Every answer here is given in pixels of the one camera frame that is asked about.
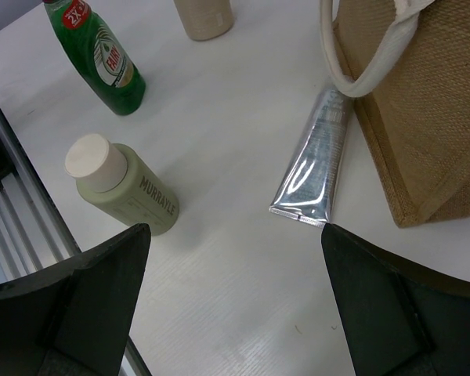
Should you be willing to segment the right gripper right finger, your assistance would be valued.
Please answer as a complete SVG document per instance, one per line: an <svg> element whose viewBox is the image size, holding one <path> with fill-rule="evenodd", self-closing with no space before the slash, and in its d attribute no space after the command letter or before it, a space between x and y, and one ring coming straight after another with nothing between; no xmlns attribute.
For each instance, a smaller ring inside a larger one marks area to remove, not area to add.
<svg viewBox="0 0 470 376"><path fill-rule="evenodd" d="M337 225L321 244L357 375L470 375L470 282Z"/></svg>

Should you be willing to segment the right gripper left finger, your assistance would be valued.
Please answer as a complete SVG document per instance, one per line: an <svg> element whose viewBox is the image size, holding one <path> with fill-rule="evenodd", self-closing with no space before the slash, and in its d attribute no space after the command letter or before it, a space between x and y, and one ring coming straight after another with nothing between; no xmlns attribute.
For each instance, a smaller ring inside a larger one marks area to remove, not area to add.
<svg viewBox="0 0 470 376"><path fill-rule="evenodd" d="M0 284L0 375L117 375L146 269L150 227Z"/></svg>

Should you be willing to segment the olive bottle white cap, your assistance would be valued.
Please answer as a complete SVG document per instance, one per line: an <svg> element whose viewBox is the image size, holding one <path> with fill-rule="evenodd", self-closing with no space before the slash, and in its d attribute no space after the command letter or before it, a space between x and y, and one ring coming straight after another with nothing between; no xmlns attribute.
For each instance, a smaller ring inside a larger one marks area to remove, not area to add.
<svg viewBox="0 0 470 376"><path fill-rule="evenodd" d="M68 150L65 170L83 200L127 226L146 223L154 237L179 217L179 200L129 146L93 133Z"/></svg>

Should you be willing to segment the silver cream tube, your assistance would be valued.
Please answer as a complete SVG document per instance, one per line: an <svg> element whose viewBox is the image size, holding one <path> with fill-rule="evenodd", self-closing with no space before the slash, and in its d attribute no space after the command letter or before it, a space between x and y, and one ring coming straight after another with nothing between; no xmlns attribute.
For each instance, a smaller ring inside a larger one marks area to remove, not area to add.
<svg viewBox="0 0 470 376"><path fill-rule="evenodd" d="M332 86L320 92L269 212L316 227L331 221L352 105Z"/></svg>

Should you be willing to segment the green dish soap bottle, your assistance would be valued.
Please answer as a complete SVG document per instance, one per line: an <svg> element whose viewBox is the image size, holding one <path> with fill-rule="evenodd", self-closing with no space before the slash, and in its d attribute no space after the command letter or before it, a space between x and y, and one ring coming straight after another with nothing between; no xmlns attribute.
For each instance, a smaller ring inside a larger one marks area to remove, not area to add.
<svg viewBox="0 0 470 376"><path fill-rule="evenodd" d="M116 115L135 112L146 83L107 23L86 1L44 1L52 29L75 70Z"/></svg>

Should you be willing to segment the beige pump soap bottle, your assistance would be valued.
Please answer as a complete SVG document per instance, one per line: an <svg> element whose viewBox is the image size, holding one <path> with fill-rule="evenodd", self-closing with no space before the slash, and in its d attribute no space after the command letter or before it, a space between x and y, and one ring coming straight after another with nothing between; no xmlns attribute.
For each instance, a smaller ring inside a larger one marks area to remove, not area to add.
<svg viewBox="0 0 470 376"><path fill-rule="evenodd" d="M194 41L225 34L234 25L229 0L174 0L183 28Z"/></svg>

